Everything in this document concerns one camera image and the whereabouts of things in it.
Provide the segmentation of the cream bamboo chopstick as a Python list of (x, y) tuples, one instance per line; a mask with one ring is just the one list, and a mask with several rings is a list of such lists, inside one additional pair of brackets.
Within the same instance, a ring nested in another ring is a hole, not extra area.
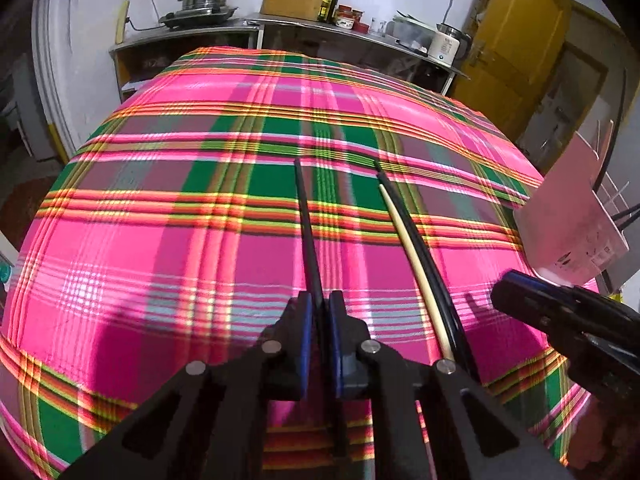
[(423, 299), (424, 306), (426, 307), (428, 318), (430, 319), (434, 330), (434, 334), (440, 349), (440, 354), (444, 359), (453, 361), (454, 352), (452, 351), (445, 323), (439, 313), (434, 292), (432, 292), (431, 285), (426, 277), (426, 273), (420, 261), (418, 251), (414, 247), (405, 223), (402, 222), (401, 216), (392, 199), (390, 198), (390, 193), (386, 191), (386, 188), (384, 188), (384, 185), (382, 184), (378, 186), (378, 189), (383, 196), (383, 200), (387, 207), (388, 213), (390, 214), (390, 218), (392, 219), (396, 233), (409, 259), (414, 278), (416, 279), (416, 284), (418, 284), (418, 287), (420, 289), (421, 297)]

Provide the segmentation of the steel kitchen shelf table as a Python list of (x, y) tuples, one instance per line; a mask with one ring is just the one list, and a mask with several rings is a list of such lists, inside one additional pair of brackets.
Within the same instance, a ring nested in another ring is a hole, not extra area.
[(457, 79), (469, 78), (454, 66), (428, 58), (390, 36), (363, 34), (334, 25), (258, 13), (247, 15), (242, 23), (256, 29), (253, 48), (283, 50), (352, 64), (413, 82), (442, 96), (449, 93)]

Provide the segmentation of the pink utensil holder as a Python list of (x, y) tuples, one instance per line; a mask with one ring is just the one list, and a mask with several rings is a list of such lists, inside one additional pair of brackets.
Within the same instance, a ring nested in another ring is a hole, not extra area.
[(629, 252), (593, 191), (600, 167), (597, 152), (575, 133), (541, 185), (514, 211), (526, 262), (538, 278), (582, 286)]

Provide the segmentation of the pink plaid tablecloth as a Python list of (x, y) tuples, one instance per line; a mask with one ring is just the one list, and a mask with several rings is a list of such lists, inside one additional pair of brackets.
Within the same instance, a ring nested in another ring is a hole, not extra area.
[(526, 267), (512, 212), (540, 185), (535, 167), (485, 116), (413, 84), (199, 48), (116, 108), (34, 208), (1, 324), (1, 431), (36, 477), (57, 477), (187, 362), (238, 356), (304, 287), (296, 158), (324, 288), (406, 358), (438, 358), (377, 160), (480, 380), (568, 460), (588, 393), (489, 299)]

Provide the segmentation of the white electric kettle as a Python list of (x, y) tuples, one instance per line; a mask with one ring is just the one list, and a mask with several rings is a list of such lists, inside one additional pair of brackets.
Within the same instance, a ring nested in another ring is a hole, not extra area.
[(434, 32), (434, 37), (427, 50), (427, 57), (446, 66), (454, 64), (460, 41), (449, 34)]

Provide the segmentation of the yellow wooden door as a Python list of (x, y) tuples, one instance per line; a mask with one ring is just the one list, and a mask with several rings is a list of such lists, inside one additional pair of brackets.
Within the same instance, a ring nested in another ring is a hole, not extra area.
[(452, 97), (518, 140), (564, 44), (571, 10), (570, 0), (489, 0)]

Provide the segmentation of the clear plastic container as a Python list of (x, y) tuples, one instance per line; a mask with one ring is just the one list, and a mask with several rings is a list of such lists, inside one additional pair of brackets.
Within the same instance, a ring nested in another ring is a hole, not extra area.
[(436, 32), (435, 26), (400, 11), (396, 12), (386, 28), (386, 34), (393, 36), (398, 44), (422, 54), (427, 54)]

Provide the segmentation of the red lidded jar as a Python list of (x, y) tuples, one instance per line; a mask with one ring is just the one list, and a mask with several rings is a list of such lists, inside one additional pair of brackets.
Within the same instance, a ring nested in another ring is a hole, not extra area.
[(361, 11), (355, 10), (351, 6), (339, 4), (334, 13), (333, 23), (339, 28), (353, 29), (360, 22), (361, 17)]

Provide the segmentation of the dark oil bottle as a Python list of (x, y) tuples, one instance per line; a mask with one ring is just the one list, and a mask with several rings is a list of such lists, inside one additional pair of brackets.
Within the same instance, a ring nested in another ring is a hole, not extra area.
[(335, 22), (335, 12), (338, 5), (338, 0), (330, 0), (328, 14), (326, 14), (326, 21), (329, 24), (333, 24)]

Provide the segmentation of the black induction cooker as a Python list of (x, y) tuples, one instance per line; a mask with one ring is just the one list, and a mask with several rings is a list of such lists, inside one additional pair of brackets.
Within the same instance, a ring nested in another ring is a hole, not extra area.
[(216, 26), (228, 22), (235, 10), (236, 6), (180, 10), (162, 16), (160, 24), (169, 29)]

